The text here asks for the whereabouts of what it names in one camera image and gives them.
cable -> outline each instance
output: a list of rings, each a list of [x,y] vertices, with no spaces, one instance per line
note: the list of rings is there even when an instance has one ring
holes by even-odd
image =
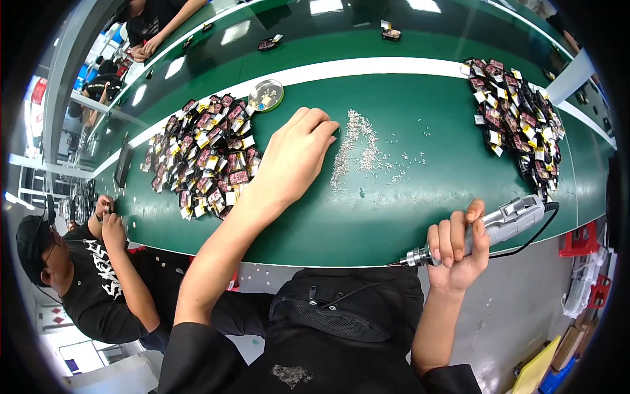
[[[490,256],[490,258],[499,258],[499,257],[512,256],[512,255],[515,255],[516,253],[520,252],[521,250],[527,248],[529,246],[529,244],[531,244],[536,238],[538,238],[538,236],[547,228],[549,223],[551,223],[553,218],[556,217],[556,215],[558,214],[558,210],[559,209],[560,209],[560,204],[558,204],[557,202],[546,202],[545,203],[545,212],[553,210],[553,213],[551,214],[551,217],[549,219],[547,219],[547,222],[541,227],[541,229],[538,230],[538,232],[532,238],[530,238],[529,241],[525,242],[525,244],[523,246],[521,246],[520,248],[516,249],[514,252],[504,253],[502,255]]]
[[[46,293],[44,290],[42,290],[42,288],[41,288],[41,287],[39,287],[38,285],[35,285],[35,287],[37,287],[37,289],[38,289],[39,291],[41,291],[41,292],[42,292],[42,294],[46,295],[46,297],[50,298],[52,301],[55,301],[55,304],[60,304],[60,305],[62,305],[62,302],[61,302],[61,301],[59,301],[58,299],[55,299],[55,298],[54,298],[53,296],[51,296],[50,294]]]

ceiling light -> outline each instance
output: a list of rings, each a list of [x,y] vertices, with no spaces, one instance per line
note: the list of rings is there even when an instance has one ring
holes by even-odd
[[[341,0],[312,0],[311,15],[343,11]]]
[[[25,206],[26,208],[30,209],[31,211],[35,210],[35,207],[33,207],[31,204],[27,203],[26,201],[19,199],[17,197],[15,197],[13,194],[9,193],[9,192],[5,192],[4,193],[4,198],[13,204],[21,204],[23,206]]]
[[[177,72],[181,70],[181,67],[184,65],[184,60],[186,60],[186,56],[178,57],[177,59],[173,60],[168,66],[168,70],[166,70],[166,76],[164,77],[164,79],[169,79],[170,77],[177,74]]]
[[[226,29],[226,32],[223,33],[223,38],[221,39],[221,45],[227,45],[233,41],[238,40],[242,36],[247,34],[249,30],[250,21],[240,22],[237,25],[229,27]]]
[[[144,84],[140,86],[138,90],[135,91],[134,99],[131,102],[132,107],[135,107],[136,105],[138,105],[138,103],[140,103],[140,101],[142,100],[142,97],[144,97],[144,92],[146,91],[146,89],[147,89],[147,85]]]
[[[442,10],[433,0],[407,0],[409,6],[418,11],[427,11],[430,13],[442,13]]]

black cap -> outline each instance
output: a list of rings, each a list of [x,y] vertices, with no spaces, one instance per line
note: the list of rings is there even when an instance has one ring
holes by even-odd
[[[22,219],[15,236],[18,243],[18,258],[33,284],[48,287],[42,282],[41,273],[46,267],[42,253],[48,247],[52,235],[48,222],[42,216],[30,215]]]

workbench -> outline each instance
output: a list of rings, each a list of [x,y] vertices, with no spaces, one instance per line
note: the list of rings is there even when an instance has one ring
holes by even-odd
[[[384,175],[382,170],[378,178],[352,170],[344,180],[347,191],[333,192],[329,181],[341,143],[338,139],[305,196],[262,232],[244,261],[310,267],[385,265],[422,246],[429,225],[447,219],[453,210],[465,209],[473,197],[484,199],[486,210],[491,211],[532,192],[519,177],[512,156],[504,153],[499,158],[486,149],[481,129],[474,125],[476,102],[468,82],[447,69],[449,62],[465,57],[494,58],[545,87],[549,81],[541,68],[553,69],[553,65],[537,50],[541,43],[549,46],[549,42],[522,20],[489,4],[477,0],[435,3],[441,12],[417,11],[406,1],[391,1],[375,8],[354,2],[342,4],[334,12],[311,14],[305,1],[253,1],[214,20],[209,32],[194,33],[193,45],[182,50],[181,39],[189,37],[186,33],[213,17],[211,8],[204,7],[147,63],[147,72],[153,71],[151,78],[143,74],[129,83],[116,105],[157,125],[191,98],[231,89],[243,91],[248,81],[278,72],[274,75],[280,75],[281,83],[285,83],[281,77],[287,81],[296,78],[298,83],[285,85],[278,108],[254,115],[259,150],[264,150],[270,136],[300,107],[321,108],[339,121],[338,137],[345,133],[347,111],[361,113],[378,133],[377,148],[390,154],[391,160],[405,162],[406,182],[392,182],[393,173]],[[403,31],[399,42],[381,39],[381,19]],[[276,34],[284,35],[277,49],[256,50],[258,41]],[[548,34],[566,45],[551,30]],[[562,51],[555,55],[564,56]],[[447,62],[441,67],[432,59]],[[383,63],[385,68],[390,64],[392,71],[383,71]],[[310,68],[307,73],[292,71],[301,66]],[[324,69],[332,69],[333,74]],[[337,71],[343,75],[335,76]],[[593,124],[603,128],[602,119],[607,115],[601,98],[591,87],[586,89],[589,105],[570,98],[574,115],[556,109],[566,129],[566,137],[559,143],[563,155],[559,189],[552,194],[560,210],[537,241],[571,231],[605,213],[608,157],[614,148],[593,128]],[[138,99],[140,90],[143,95]],[[593,104],[599,107],[599,116],[591,109]],[[107,119],[99,123],[96,134],[91,159],[103,163],[95,176],[96,189],[117,199],[116,210],[128,227],[129,239],[196,254],[220,222],[211,215],[182,220],[177,195],[152,190],[154,174],[140,171],[147,132],[135,124]],[[141,143],[135,148],[127,185],[118,190],[113,186],[114,159],[124,135]],[[355,150],[359,156],[361,145]],[[409,159],[402,159],[403,154]],[[500,243],[492,251],[521,246],[539,228]]]

red stool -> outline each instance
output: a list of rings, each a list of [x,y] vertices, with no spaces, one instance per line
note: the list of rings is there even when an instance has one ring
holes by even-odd
[[[607,276],[602,274],[597,276],[597,283],[591,286],[591,295],[588,299],[587,308],[601,308],[604,306],[611,283]]]
[[[573,239],[573,231],[564,235],[564,248],[560,249],[561,257],[587,256],[599,250],[595,222],[590,222],[575,231],[577,239]]]

